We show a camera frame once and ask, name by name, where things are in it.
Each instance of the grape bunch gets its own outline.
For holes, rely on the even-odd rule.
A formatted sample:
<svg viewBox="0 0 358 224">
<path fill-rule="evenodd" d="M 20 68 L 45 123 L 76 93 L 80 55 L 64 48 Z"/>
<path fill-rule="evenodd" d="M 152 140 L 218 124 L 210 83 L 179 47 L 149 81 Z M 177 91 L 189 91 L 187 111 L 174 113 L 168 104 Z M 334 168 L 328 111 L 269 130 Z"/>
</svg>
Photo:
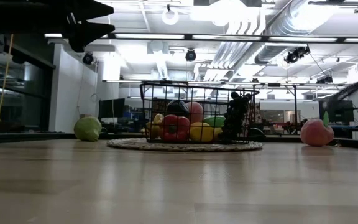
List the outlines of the grape bunch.
<svg viewBox="0 0 358 224">
<path fill-rule="evenodd" d="M 219 138 L 225 144 L 230 144 L 236 140 L 237 135 L 243 130 L 244 118 L 248 110 L 248 102 L 251 99 L 251 94 L 239 96 L 238 93 L 231 93 L 232 100 L 229 102 L 227 111 L 224 114 L 226 118 L 222 132 L 219 133 Z"/>
</svg>

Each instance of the woven placemat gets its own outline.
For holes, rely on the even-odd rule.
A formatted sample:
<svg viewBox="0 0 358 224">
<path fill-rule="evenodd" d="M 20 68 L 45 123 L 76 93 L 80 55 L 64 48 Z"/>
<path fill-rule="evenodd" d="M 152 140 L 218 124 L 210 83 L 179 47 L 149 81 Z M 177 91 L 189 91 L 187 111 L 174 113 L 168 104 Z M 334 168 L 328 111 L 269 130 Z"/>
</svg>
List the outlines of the woven placemat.
<svg viewBox="0 0 358 224">
<path fill-rule="evenodd" d="M 119 149 L 136 149 L 145 151 L 169 152 L 237 152 L 262 149 L 262 143 L 250 142 L 248 144 L 169 144 L 148 143 L 145 138 L 113 139 L 107 146 Z"/>
</svg>

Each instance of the green cabbage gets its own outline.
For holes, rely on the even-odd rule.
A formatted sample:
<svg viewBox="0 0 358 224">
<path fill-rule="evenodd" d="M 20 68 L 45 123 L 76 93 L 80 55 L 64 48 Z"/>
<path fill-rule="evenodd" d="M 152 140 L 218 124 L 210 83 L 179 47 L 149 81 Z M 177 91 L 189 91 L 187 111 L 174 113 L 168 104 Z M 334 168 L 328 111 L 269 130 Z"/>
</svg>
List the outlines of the green cabbage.
<svg viewBox="0 0 358 224">
<path fill-rule="evenodd" d="M 75 137 L 81 141 L 97 141 L 101 131 L 102 124 L 92 116 L 81 118 L 74 125 Z"/>
</svg>

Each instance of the wooden table surface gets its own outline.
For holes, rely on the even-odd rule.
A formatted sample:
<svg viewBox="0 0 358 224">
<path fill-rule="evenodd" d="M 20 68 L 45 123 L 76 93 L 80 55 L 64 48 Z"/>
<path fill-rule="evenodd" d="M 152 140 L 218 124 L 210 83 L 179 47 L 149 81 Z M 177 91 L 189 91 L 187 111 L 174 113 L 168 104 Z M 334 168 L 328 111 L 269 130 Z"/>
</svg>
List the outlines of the wooden table surface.
<svg viewBox="0 0 358 224">
<path fill-rule="evenodd" d="M 358 150 L 164 153 L 0 144 L 0 223 L 358 223 Z"/>
</svg>

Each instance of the black wire basket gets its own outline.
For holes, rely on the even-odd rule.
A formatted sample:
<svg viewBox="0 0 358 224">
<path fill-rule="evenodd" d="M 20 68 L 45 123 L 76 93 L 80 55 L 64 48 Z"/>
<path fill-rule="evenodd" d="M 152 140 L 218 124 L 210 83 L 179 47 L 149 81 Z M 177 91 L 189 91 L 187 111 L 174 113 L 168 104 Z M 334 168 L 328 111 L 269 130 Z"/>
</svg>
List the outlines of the black wire basket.
<svg viewBox="0 0 358 224">
<path fill-rule="evenodd" d="M 140 85 L 147 142 L 248 144 L 259 91 L 187 82 Z"/>
</svg>

